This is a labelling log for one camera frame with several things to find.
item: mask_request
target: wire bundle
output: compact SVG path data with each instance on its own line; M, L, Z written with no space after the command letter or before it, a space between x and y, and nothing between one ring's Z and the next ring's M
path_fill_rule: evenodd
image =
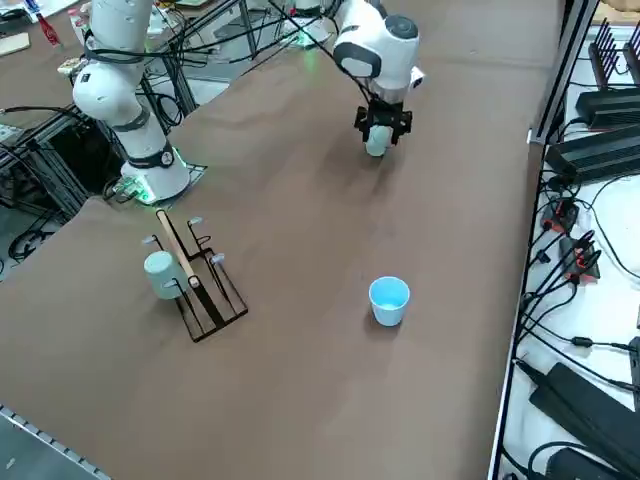
M618 264L618 266L620 266L620 268L625 273L629 274L634 279L640 279L640 276L637 273L635 273L635 272L631 271L629 268L627 268L622 263L622 261L620 260L619 256L615 252L614 247L611 245L611 241L609 240L609 238L607 237L606 233L602 229L602 225L600 224L600 221L599 221L599 219L597 217L597 213L596 213L596 211L594 209L594 204L596 203L596 200L600 197L602 192L609 185L611 185L611 184L613 184L613 183L615 183L615 182L617 182L617 181L619 181L619 180L621 180L623 178L629 177L629 176L630 175L621 175L621 176L615 177L615 178L607 181L597 191L596 195L594 196L594 198L593 198L593 200L591 202L586 202L584 200L576 198L578 193L579 193L579 191L580 191L580 189L581 189L581 185L578 185L578 187L575 190L570 190L568 186L560 188L560 190L561 190L560 198L569 198L570 200L574 201L575 203L581 204L582 206L586 207L588 211L593 213L594 218L596 220L596 224L598 226L598 229L600 230L599 233L602 236L602 239L603 239L604 243L609 248L609 251L611 252L611 255L613 257L612 260L614 262L616 262ZM541 193L545 193L546 194L546 189L548 188L548 186L549 186L548 182L544 182L541 179ZM569 192L570 196L569 197L563 196L563 194L565 192ZM554 199L549 198L549 196L547 195L547 202L544 205L542 205L542 207L540 207L538 209L537 213L539 213L541 210L546 208L553 201L554 201ZM534 238L533 241L531 242L530 246L532 247L533 245L535 245L542 238L543 234L546 231L547 230L543 231L540 235L538 235L536 238ZM577 240L577 242L576 242L577 247L578 248L582 248L583 251L586 251L590 246L593 245L593 240L592 239L594 238L595 234L596 234L596 232L594 232L594 231L587 232L587 234L583 235L579 240ZM559 235L558 237L554 238L549 243L549 245L547 247L545 247L545 251L548 250L548 248L551 245L555 244L559 240L559 238L561 238L562 236L563 235ZM595 263L595 261L597 261L597 259L600 256L600 254L601 254L600 251L596 251L591 256L591 258L585 259L585 268L584 268L584 270L588 270L588 268L591 265L593 265ZM546 348L548 348L549 350L553 351L557 355L561 356L564 360L566 360L567 362L571 363L575 367L577 367L577 368L587 372L589 375L597 378L598 380L600 380L602 382L605 382L608 385L611 385L613 387L616 387L616 388L619 388L621 390L624 390L624 391L628 391L628 392L632 392L632 393L640 393L640 388L638 386L630 384L630 383L627 383L627 382L611 379L611 378L606 377L605 375L602 375L601 373L599 373L599 372L587 367L583 363L578 362L577 360L575 360L574 358L570 357L569 355L566 355L564 352L562 352L561 350L556 348L552 343L550 343L549 341L545 340L544 338L542 338L540 335L538 335L535 332L536 328L540 328L540 329L544 330L545 332L547 332L548 334L550 334L551 336L553 336L554 338L556 338L557 340L563 341L565 343L569 343L569 344L574 345L576 347L591 348L591 347L594 347L594 346L601 346L601 347L617 349L617 350L623 351L625 353L628 353L628 352L637 353L637 350L634 347L631 347L631 346L629 346L627 344L623 344L623 343L594 341L593 339L591 339L589 337L584 337L584 336L568 337L568 336L560 335L557 332L553 331L552 329L550 329L549 327L547 327L547 326L545 326L545 325L543 325L541 323L541 321L545 317L547 317L548 315L550 315L552 312L556 311L557 309L559 309L559 308L561 308L561 307L563 307L565 305L568 305L576 297L577 285L579 283L578 282L578 278L570 278L569 280L565 280L565 273L567 271L567 267L564 266L564 265L566 265L568 263L568 262L565 262L566 258L567 258L567 255L565 254L565 256L558 261L558 263L555 265L555 267L552 268L551 272L543 280L541 285L534 292L530 292L528 294L525 294L525 296L523 297L523 300L521 302L521 308L520 308L519 315L518 315L518 326L517 326L517 329L516 329L516 342L515 342L514 349L517 347L517 345L520 344L520 342L522 342L522 340L527 335L531 335L538 342L543 344ZM572 292L571 292L570 296L567 299L565 299L564 301L559 302L559 303L549 307L547 310L545 310L542 314L540 314L536 318L534 316L534 312L539 307L539 305L541 304L542 300L546 296L548 296L549 294L559 290L560 288L562 288L565 285L571 285L571 287L572 287ZM556 389L554 389L553 386L549 382L546 381L546 376L545 375L543 375L542 373L540 373L540 372L536 371L535 369L533 369L532 367L530 367L522 359L517 359L515 363L530 378L532 378L532 380L534 381L535 384L542 385L545 388L548 388L549 391L553 395L555 395L557 397L557 399L561 403L563 403L563 405L567 408L567 411L571 413L572 419L573 419L574 422L578 422L578 424L583 425L583 427L586 429L586 431L592 432L593 441L596 442L597 445L598 445L598 451L599 452L604 452L606 454L606 460L609 463L611 463L612 465L614 465L615 468L620 472L620 478L621 479L627 480L627 479L640 478L640 472L634 470L633 465L628 461L628 458L629 458L628 455L631 454L631 453L622 452L618 448L614 438L607 437L604 434L604 432L601 432L601 431L597 430L596 427L590 422L590 420L588 418L584 418L578 412L576 412L575 409L572 408L572 406L562 397L560 392L558 392ZM558 447L570 447L570 448L573 448L573 449L576 449L576 450L581 450L581 451L585 451L585 452L594 454L594 455L596 455L598 457L601 455L598 452L594 452L593 449L591 449L589 447L586 447L586 446L584 446L582 444L578 444L578 443L572 443L572 442L548 442L548 443L540 445L538 448L536 448L533 451L533 453L530 455L528 464L526 466L523 466L523 465L519 464L504 449L504 446L502 447L501 453L528 480L543 480L543 479L547 479L548 477L543 475L543 474L541 474L541 473L538 473L538 472L534 471L533 463L534 463L535 459L543 451L548 450L550 448L558 448Z

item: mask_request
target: black metal rack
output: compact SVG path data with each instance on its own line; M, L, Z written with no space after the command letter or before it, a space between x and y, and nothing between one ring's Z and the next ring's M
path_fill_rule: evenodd
M182 315L182 320L187 327L187 331L189 332L191 339L197 343L222 330L224 327L235 322L243 315L246 315L249 311L249 308L240 295L240 292L238 292L238 289L231 281L231 278L227 274L224 266L222 265L224 255L216 254L216 252L211 247L203 248L203 245L211 240L211 236L203 235L199 237L196 235L194 231L194 225L200 223L201 219L195 218L187 222L187 228L189 229L189 232L191 233L193 241L195 242L197 247L197 251L191 254L185 247L184 242L180 238L180 235L178 235L178 232L169 219L169 216L166 215L166 212L164 212L164 214L166 219L168 220L171 231L175 235L175 239L177 240L179 248L182 250L182 253L189 261L189 264L195 267L196 263L204 263L207 266L207 269L211 274L213 282L218 290L218 296L221 300L223 300L222 307L224 310L230 313L230 316L225 319L223 313L221 312L221 309L218 308L218 305L216 305L214 300L211 298L209 291L207 290L204 283L202 282L201 277L197 273L188 278L187 291L185 291L181 287L178 279L173 278L173 284L167 285L167 287L177 287L180 290L181 295L175 299L175 302L178 306L180 314ZM156 235L152 235L149 238L150 242L155 242L160 250L164 250L164 247L162 246L160 240ZM195 295L195 299L197 299L204 312L208 315L208 319L203 319L196 313L198 307L190 298L190 293L193 293L193 295Z
M633 77L633 83L640 84L640 22L636 25L631 39L624 44L622 53L627 65L629 65L629 73Z
M595 40L589 45L589 59L596 83L600 90L609 86L609 79L618 63L618 52L616 50L611 25L605 18L600 25Z

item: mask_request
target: red object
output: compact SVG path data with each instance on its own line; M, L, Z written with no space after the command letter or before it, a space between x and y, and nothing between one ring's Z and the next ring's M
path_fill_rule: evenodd
M49 40L49 43L54 47L58 45L62 45L62 42L60 41L60 37L58 37L58 34L56 33L56 31L53 29L51 25L49 25L49 22L47 22L44 19L42 14L36 13L36 17L38 18L38 22L40 23L40 28L42 29L42 33L44 33L44 36L47 37L47 40Z

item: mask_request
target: cup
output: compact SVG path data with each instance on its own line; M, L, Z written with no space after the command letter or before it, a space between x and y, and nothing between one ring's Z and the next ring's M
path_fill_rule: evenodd
M373 315L385 327L393 327L402 321L410 297L409 285L397 277L380 277L369 287Z
M144 261L144 271L156 295L164 300L178 298L187 291L187 274L169 252L154 252ZM180 288L175 284L177 279Z

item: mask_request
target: black electronic device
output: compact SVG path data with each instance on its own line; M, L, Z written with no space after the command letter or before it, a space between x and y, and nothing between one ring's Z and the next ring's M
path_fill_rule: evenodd
M577 240L571 237L564 237L560 240L560 256L564 258L564 265L567 268L566 278L579 277L582 284L597 282L600 278L598 262L595 261L592 265L585 264L585 258L593 258L595 248L591 245L587 250L575 249L576 242Z
M572 448L551 455L545 473L549 480L621 480L620 472Z
M541 226L554 232L569 234L576 223L579 210L571 198L553 198L540 218Z
M31 25L31 17L23 8L14 8L0 14L0 36L17 33Z
M549 147L545 162L570 183L589 183L640 171L640 126Z
M640 475L640 417L556 363L529 401L616 469Z
M629 346L635 351L629 352L629 363L631 364L631 383L640 387L640 337L635 337L629 342ZM633 393L633 404L636 413L640 413L640 392Z
M576 110L593 130L640 124L640 88L583 92Z

